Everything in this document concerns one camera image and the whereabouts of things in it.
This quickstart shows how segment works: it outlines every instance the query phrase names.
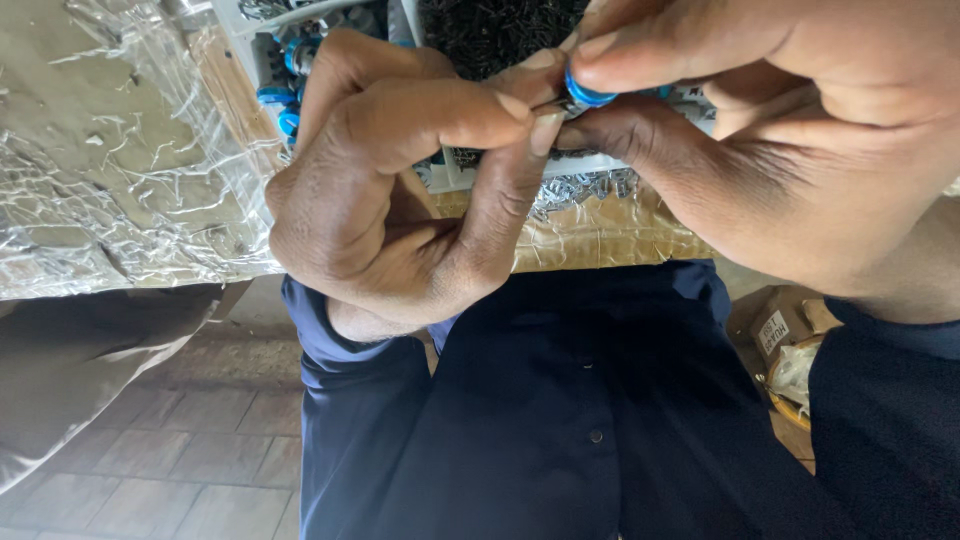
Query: knuckle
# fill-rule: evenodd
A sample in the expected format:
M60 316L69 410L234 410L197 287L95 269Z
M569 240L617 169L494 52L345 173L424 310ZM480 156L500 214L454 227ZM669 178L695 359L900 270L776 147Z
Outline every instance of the knuckle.
M348 99L330 114L323 133L323 147L327 154L341 157L362 157L366 146L361 136L362 108L357 110L355 100Z
M264 200L267 203L267 209L274 219L279 217L287 204L287 199L290 198L290 191L293 188L293 183L296 181L297 176L294 167L297 166L291 165L276 173L276 175L267 182L266 188L264 188Z
M453 62L442 52L429 47L419 47L413 50L414 57L420 66L420 76L424 79L456 77L457 72Z

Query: clear plastic sheet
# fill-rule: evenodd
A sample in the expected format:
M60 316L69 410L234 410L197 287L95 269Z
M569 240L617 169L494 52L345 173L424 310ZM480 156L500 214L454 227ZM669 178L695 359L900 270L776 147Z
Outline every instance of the clear plastic sheet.
M810 368L819 352L819 342L806 347L783 347L780 363L770 380L770 390L800 405L800 412L807 417L810 416Z
M433 196L444 217L467 209L464 191ZM670 212L650 185L640 182L629 197L550 213L547 223L528 219L514 256L514 272L581 270L670 259L714 258L717 253Z
M282 271L263 201L276 133L252 137L245 111L230 118L205 57L160 5L44 0L6 12L18 47L0 53L0 299ZM92 44L81 29L94 46L50 46ZM190 43L212 39L203 30Z

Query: forearm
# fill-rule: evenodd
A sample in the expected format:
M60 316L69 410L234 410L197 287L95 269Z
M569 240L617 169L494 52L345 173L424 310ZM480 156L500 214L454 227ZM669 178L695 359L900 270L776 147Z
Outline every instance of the forearm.
M851 301L876 319L904 324L960 320L960 200L942 197L899 248L859 278Z
M333 330L358 343L375 343L398 335L409 335L423 328L420 325L388 321L361 307L332 298L327 298L326 316Z

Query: pile of silver metal parts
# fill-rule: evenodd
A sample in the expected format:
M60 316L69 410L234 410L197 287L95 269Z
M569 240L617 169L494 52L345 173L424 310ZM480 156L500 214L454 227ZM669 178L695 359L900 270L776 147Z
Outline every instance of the pile of silver metal parts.
M550 212L582 205L590 197L603 201L611 189L617 199L625 199L636 189L637 180L633 169L544 178L529 217L546 223Z
M321 0L240 0L240 13L249 20L269 20Z

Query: blue cylindrical part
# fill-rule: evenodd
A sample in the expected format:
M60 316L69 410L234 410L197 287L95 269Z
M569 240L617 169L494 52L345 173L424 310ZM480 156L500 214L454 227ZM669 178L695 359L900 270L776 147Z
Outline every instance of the blue cylindrical part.
M616 99L617 93L597 92L581 86L574 81L573 73L570 72L570 66L566 67L566 91L570 92L570 97L589 108L603 107Z

